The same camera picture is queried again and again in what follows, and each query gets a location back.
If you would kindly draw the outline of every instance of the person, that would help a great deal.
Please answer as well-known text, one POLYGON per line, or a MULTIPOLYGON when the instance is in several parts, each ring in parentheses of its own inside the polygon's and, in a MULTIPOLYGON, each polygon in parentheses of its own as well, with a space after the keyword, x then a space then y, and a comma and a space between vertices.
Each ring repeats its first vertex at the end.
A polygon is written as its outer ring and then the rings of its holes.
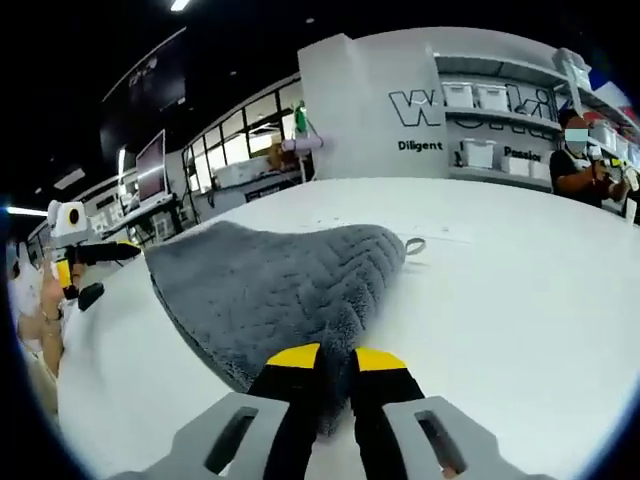
POLYGON ((588 125, 573 109, 560 112, 562 148, 551 155, 549 169, 556 195, 601 208, 608 198, 621 201, 629 191, 626 180, 615 183, 601 161, 590 161, 585 155, 588 125))
MULTIPOLYGON (((45 411, 55 416, 55 382, 64 351, 64 313, 61 308, 64 292, 51 270, 50 250, 45 254, 41 276, 27 273, 28 269, 24 267, 27 267, 28 259, 23 268, 20 267, 14 242, 7 244, 6 251, 9 303, 17 338, 34 390, 45 411)), ((84 265, 74 265, 72 281, 76 286, 85 268, 84 265)))

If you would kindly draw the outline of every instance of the white tabletop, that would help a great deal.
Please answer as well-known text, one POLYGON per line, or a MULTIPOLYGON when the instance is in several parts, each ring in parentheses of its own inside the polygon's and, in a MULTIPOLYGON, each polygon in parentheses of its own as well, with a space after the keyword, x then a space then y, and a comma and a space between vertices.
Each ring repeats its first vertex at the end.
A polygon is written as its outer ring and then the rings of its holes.
MULTIPOLYGON (((394 178, 307 183, 212 221, 223 219, 278 232, 372 223, 426 238, 363 342, 405 360, 425 395, 491 430, 527 473, 583 471, 638 384, 640 229, 608 212, 501 185, 394 178)), ((58 381, 63 433, 99 477, 150 466, 228 391, 176 332, 143 258, 105 287, 69 320, 58 381)), ((365 478, 351 420, 316 442, 308 479, 365 478)))

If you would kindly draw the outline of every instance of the computer screen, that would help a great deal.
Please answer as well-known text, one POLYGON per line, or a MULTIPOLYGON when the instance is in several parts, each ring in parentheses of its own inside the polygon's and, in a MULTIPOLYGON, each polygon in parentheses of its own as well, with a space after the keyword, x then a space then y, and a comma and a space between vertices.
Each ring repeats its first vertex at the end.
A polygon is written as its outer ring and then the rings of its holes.
POLYGON ((136 157, 140 202, 166 191, 164 130, 136 157))

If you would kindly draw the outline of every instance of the gray gripper frame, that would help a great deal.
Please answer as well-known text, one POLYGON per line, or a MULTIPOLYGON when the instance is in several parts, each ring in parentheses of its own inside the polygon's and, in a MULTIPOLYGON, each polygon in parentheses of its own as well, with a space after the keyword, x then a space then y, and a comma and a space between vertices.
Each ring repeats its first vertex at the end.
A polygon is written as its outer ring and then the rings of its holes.
POLYGON ((500 456, 495 435, 474 422, 442 397, 388 403, 385 415, 400 447, 408 480, 442 479, 441 452, 460 480, 553 480, 527 475, 500 456))
POLYGON ((287 402, 229 393, 176 433, 166 457, 110 480, 262 480, 288 408, 287 402), (227 476, 219 476, 231 460, 227 476))

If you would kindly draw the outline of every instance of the fleece towel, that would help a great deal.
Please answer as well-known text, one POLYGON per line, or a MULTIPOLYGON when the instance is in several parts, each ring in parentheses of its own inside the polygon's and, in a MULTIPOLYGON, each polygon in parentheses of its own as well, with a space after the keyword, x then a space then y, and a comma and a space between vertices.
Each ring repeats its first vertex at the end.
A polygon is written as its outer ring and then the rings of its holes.
POLYGON ((240 392, 271 356, 320 342, 332 383, 319 431, 329 434, 347 398, 349 353, 405 247, 376 225, 281 234, 218 222, 145 258, 178 331, 240 392))

